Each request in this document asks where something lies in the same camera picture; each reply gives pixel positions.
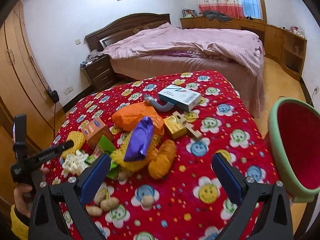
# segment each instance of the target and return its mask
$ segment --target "dark wood headboard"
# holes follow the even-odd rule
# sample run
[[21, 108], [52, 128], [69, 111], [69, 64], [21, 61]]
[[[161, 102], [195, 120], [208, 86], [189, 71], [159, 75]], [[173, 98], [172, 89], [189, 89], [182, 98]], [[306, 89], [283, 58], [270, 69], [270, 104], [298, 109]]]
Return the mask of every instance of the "dark wood headboard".
[[135, 35], [141, 30], [154, 29], [162, 24], [171, 23], [170, 14], [136, 13], [122, 17], [106, 27], [90, 33], [85, 37], [90, 50], [102, 51], [100, 40], [104, 39], [106, 46]]

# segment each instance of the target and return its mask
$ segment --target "white box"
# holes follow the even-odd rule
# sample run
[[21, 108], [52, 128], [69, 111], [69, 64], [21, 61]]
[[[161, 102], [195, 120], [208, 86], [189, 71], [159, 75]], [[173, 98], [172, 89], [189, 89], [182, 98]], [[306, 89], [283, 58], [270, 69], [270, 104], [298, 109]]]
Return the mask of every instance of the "white box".
[[162, 101], [173, 103], [186, 112], [190, 112], [201, 101], [200, 93], [175, 85], [167, 86], [158, 95]]

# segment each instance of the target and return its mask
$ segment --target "yellow knitted item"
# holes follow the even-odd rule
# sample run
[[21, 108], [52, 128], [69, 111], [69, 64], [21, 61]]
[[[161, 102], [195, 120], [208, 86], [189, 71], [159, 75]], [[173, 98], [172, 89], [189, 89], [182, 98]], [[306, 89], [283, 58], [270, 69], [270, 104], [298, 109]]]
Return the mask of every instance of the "yellow knitted item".
[[159, 154], [148, 165], [148, 170], [151, 178], [162, 179], [168, 174], [174, 158], [176, 156], [177, 149], [172, 140], [165, 140], [160, 146]]
[[81, 133], [79, 131], [70, 132], [68, 135], [67, 141], [70, 141], [70, 140], [72, 140], [74, 142], [74, 146], [69, 148], [68, 150], [64, 151], [61, 154], [61, 157], [64, 159], [70, 153], [76, 155], [76, 151], [80, 150], [85, 143], [85, 137], [84, 137], [83, 133]]
[[156, 158], [158, 154], [158, 150], [156, 147], [159, 145], [161, 141], [161, 136], [153, 135], [153, 138], [150, 142], [150, 145], [146, 154], [146, 158], [143, 161], [125, 162], [123, 159], [124, 159], [125, 153], [127, 152], [131, 135], [132, 135], [132, 132], [128, 134], [128, 136], [124, 139], [120, 148], [115, 150], [111, 154], [111, 159], [114, 160], [116, 163], [118, 163], [121, 167], [129, 171], [136, 172], [141, 170], [144, 166], [147, 166], [150, 161]]
[[21, 240], [28, 240], [29, 227], [22, 223], [14, 212], [14, 205], [11, 206], [11, 230]]

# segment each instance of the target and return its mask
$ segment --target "purple bag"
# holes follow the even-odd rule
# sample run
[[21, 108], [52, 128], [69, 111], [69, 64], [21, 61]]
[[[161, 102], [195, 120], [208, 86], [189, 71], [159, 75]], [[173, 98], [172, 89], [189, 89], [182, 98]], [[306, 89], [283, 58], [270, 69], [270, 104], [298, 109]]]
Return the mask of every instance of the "purple bag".
[[133, 129], [127, 152], [124, 156], [125, 162], [143, 161], [153, 137], [153, 123], [150, 117], [143, 117]]

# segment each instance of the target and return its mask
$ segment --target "human hand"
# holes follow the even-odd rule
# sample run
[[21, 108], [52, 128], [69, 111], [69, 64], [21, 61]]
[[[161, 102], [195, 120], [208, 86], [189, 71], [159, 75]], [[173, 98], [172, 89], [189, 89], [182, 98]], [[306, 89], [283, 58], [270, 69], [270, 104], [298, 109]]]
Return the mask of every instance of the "human hand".
[[[49, 172], [48, 168], [41, 169], [43, 174], [47, 174]], [[18, 183], [17, 187], [13, 191], [14, 203], [17, 210], [26, 217], [30, 218], [31, 211], [28, 208], [28, 203], [32, 202], [33, 199], [26, 198], [23, 195], [25, 193], [29, 193], [32, 190], [32, 186], [24, 183]]]

